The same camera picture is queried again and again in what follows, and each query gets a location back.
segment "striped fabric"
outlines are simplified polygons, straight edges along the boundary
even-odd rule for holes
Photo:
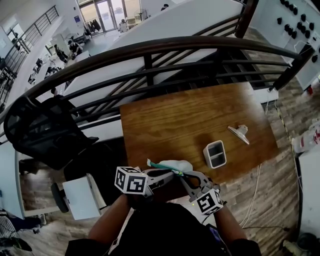
[[[0,238],[11,238],[17,235],[15,227],[6,216],[0,216]]]

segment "wood floor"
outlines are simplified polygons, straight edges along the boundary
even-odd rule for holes
[[[264,41],[264,39],[251,29],[248,30],[246,39]],[[282,61],[279,56],[267,53],[248,52],[251,58],[265,61]],[[268,67],[259,66],[263,71]],[[320,117],[320,90],[315,89],[313,96],[308,96],[301,90],[296,79],[293,79],[279,93],[276,102],[283,120],[291,136],[303,133],[312,123],[312,119]],[[249,239],[256,241],[262,255],[282,255],[279,251],[280,242],[288,238],[295,231],[299,213],[298,179],[295,170],[293,153],[291,151],[285,128],[274,107],[270,103],[267,112],[273,134],[275,136],[279,155],[262,163],[258,191],[253,209],[245,232]],[[240,223],[248,210],[254,195],[257,180],[257,168],[250,173],[232,182],[221,184],[221,196]],[[54,206],[50,192],[50,184],[63,181],[62,172],[52,173],[42,168],[38,174],[21,176],[21,187],[25,206],[28,210],[43,206]],[[187,198],[176,200],[189,209]],[[85,238],[90,228],[97,219],[73,220],[70,213],[55,212],[48,215],[48,225],[40,229],[39,234],[31,231],[20,233],[33,249],[34,256],[63,256],[68,241]],[[213,223],[212,217],[207,222]],[[264,228],[280,226],[290,228],[289,232],[281,228]],[[15,255],[29,255],[15,249]]]

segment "mesh chair back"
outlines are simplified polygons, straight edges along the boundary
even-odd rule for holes
[[[5,135],[18,152],[60,170],[98,139],[87,138],[69,110],[58,97],[43,103],[20,97],[5,117]]]

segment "black sleeve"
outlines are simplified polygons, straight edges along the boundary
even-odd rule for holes
[[[107,255],[107,251],[111,245],[105,245],[91,239],[78,239],[69,241],[65,256],[75,255],[92,255],[102,256]]]
[[[233,241],[228,249],[232,256],[261,256],[258,244],[255,241],[247,239],[238,239]]]

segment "red object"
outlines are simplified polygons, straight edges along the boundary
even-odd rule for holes
[[[308,94],[312,95],[314,93],[314,90],[312,90],[312,87],[309,86],[307,89]]]

